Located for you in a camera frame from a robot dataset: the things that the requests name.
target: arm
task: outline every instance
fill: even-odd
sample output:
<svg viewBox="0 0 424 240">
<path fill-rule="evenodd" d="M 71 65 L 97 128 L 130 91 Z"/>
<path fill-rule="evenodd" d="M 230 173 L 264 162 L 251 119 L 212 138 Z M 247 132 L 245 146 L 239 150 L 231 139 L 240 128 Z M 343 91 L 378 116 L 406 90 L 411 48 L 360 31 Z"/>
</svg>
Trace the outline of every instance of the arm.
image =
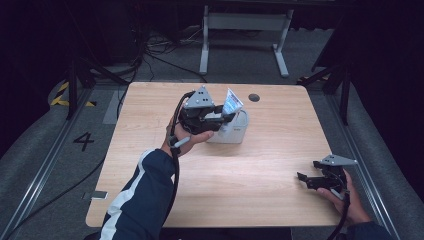
<svg viewBox="0 0 424 240">
<path fill-rule="evenodd" d="M 346 223 L 348 225 L 347 239 L 392 239 L 385 228 L 377 225 L 371 220 L 368 213 L 362 207 L 358 191 L 356 191 L 356 188 L 353 186 L 351 176 L 347 171 L 345 171 L 345 174 L 347 180 L 347 189 L 350 191 L 350 206 L 346 218 Z M 325 188 L 318 188 L 317 192 L 332 202 L 337 211 L 342 213 L 344 205 L 342 200 L 334 196 L 333 193 Z"/>
<path fill-rule="evenodd" d="M 190 136 L 179 124 L 175 128 L 175 135 L 178 139 Z M 213 132 L 208 131 L 190 136 L 190 141 L 181 146 L 179 156 L 212 135 Z M 171 177 L 174 165 L 171 156 L 166 139 L 161 149 L 143 153 L 134 176 L 109 206 L 100 239 L 159 238 L 173 191 Z"/>
</svg>

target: number 4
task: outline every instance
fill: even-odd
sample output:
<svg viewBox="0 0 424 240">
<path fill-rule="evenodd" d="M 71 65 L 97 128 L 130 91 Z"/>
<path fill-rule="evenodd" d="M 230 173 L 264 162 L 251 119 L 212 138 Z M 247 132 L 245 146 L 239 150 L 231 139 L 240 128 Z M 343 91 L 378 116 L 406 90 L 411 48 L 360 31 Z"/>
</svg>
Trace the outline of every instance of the number 4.
<svg viewBox="0 0 424 240">
<path fill-rule="evenodd" d="M 84 143 L 84 145 L 82 146 L 82 151 L 84 152 L 85 151 L 85 148 L 87 147 L 87 144 L 94 142 L 94 140 L 90 140 L 90 137 L 91 137 L 91 133 L 86 132 L 81 137 L 75 139 L 74 140 L 74 143 Z"/>
</svg>

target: hand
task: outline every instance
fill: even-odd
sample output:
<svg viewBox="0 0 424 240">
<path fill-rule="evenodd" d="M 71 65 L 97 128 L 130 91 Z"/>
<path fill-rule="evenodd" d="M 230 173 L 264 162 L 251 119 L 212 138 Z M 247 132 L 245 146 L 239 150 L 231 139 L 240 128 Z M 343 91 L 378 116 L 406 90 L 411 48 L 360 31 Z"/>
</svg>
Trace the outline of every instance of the hand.
<svg viewBox="0 0 424 240">
<path fill-rule="evenodd" d="M 166 137 L 161 147 L 161 150 L 166 152 L 171 157 L 172 157 L 172 153 L 171 153 L 171 148 L 168 146 L 168 137 L 171 131 L 172 120 L 173 119 L 171 118 L 171 120 L 169 121 L 169 125 L 166 127 Z M 186 137 L 190 137 L 190 140 L 180 147 L 181 153 L 178 156 L 182 156 L 188 153 L 195 144 L 205 142 L 209 138 L 211 138 L 213 136 L 213 131 L 206 131 L 203 133 L 199 133 L 197 135 L 191 135 L 189 132 L 183 129 L 181 124 L 177 123 L 177 125 L 175 126 L 174 134 L 180 141 Z"/>
<path fill-rule="evenodd" d="M 350 191 L 350 206 L 346 218 L 348 225 L 370 222 L 371 218 L 368 216 L 368 214 L 362 207 L 361 200 L 359 199 L 359 194 L 352 184 L 352 178 L 346 170 L 343 171 L 346 174 L 347 189 Z M 337 211 L 339 211 L 339 213 L 343 212 L 344 202 L 338 197 L 336 197 L 333 193 L 328 191 L 328 189 L 318 188 L 317 192 L 326 199 L 328 199 L 330 202 L 332 202 Z"/>
</svg>

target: black sleeve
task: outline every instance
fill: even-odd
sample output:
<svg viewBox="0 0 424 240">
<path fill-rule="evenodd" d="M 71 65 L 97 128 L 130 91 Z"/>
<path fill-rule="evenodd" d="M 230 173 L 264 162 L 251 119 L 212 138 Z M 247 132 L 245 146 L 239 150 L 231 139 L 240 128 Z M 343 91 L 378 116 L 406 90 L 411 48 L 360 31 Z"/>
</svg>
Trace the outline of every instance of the black sleeve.
<svg viewBox="0 0 424 240">
<path fill-rule="evenodd" d="M 109 206 L 100 239 L 158 239 L 174 171 L 172 158 L 162 150 L 144 152 L 134 176 Z"/>
<path fill-rule="evenodd" d="M 375 222 L 366 222 L 352 225 L 347 228 L 348 240 L 392 240 L 389 232 Z"/>
</svg>

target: wrist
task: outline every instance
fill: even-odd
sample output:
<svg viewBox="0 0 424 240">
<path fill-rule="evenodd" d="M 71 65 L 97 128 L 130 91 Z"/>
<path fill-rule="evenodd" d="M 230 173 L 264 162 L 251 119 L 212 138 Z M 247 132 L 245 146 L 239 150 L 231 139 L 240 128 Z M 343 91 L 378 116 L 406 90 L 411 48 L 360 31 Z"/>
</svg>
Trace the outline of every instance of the wrist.
<svg viewBox="0 0 424 240">
<path fill-rule="evenodd" d="M 166 154 L 168 154 L 172 158 L 171 148 L 168 146 L 166 142 L 162 144 L 162 147 L 160 150 L 164 151 Z"/>
<path fill-rule="evenodd" d="M 371 218 L 368 216 L 366 212 L 362 212 L 356 216 L 351 216 L 348 218 L 348 222 L 351 225 L 360 224 L 360 223 L 366 223 L 371 222 Z"/>
</svg>

